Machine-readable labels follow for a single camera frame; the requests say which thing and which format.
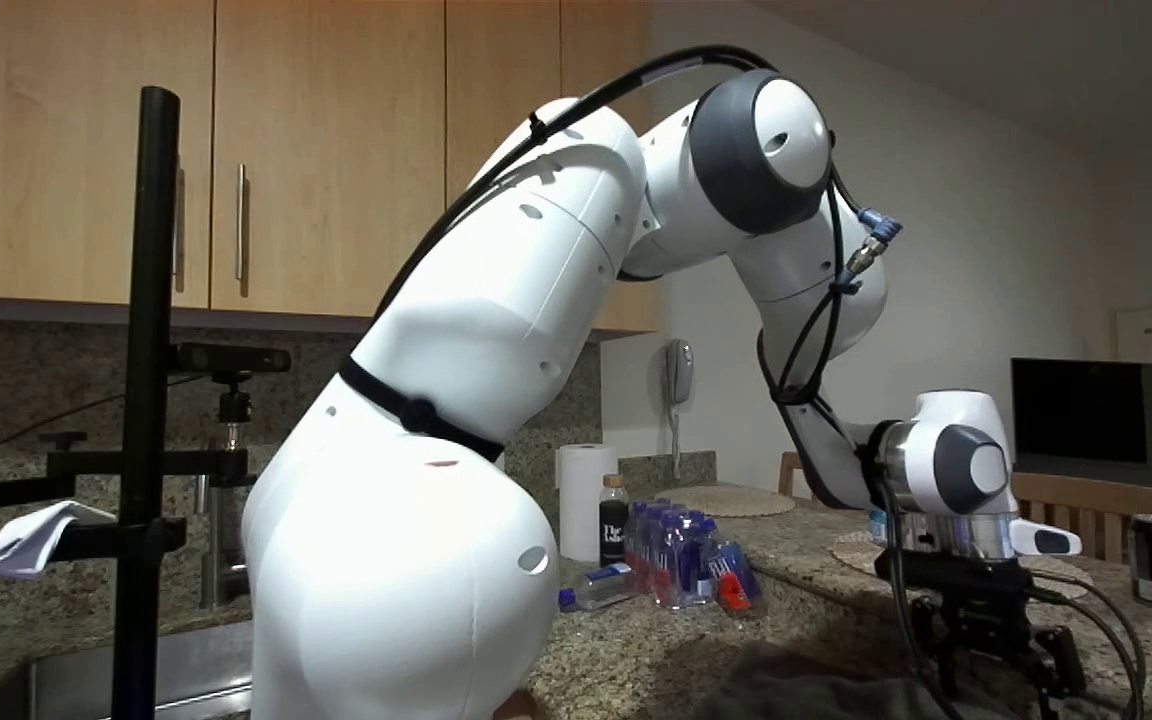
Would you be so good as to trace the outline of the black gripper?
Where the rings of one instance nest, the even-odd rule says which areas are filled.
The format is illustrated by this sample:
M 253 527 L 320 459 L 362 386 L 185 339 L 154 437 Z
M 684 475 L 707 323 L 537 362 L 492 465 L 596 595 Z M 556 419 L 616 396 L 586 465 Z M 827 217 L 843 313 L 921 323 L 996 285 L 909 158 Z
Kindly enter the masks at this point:
M 957 664 L 988 656 L 1019 673 L 1042 699 L 1090 688 L 1075 642 L 1061 626 L 1033 626 L 1030 604 L 1046 595 L 1019 562 L 986 565 L 946 554 L 894 554 L 890 575 L 916 589 L 912 632 L 936 664 L 936 684 L 957 698 Z

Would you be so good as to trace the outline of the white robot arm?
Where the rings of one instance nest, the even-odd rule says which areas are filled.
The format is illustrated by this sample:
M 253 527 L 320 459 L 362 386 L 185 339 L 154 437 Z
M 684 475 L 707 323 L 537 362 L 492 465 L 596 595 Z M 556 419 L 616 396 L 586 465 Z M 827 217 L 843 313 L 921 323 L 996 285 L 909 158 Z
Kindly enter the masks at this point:
M 884 309 L 895 225 L 849 202 L 801 83 L 730 59 L 648 134 L 613 89 L 537 108 L 417 244 L 243 503 L 253 720 L 488 720 L 518 692 L 562 568 L 499 451 L 569 386 L 613 285 L 711 258 L 761 309 L 756 368 L 824 503 L 923 511 L 957 575 L 1081 547 L 1017 511 L 986 394 L 838 419 L 820 381 Z

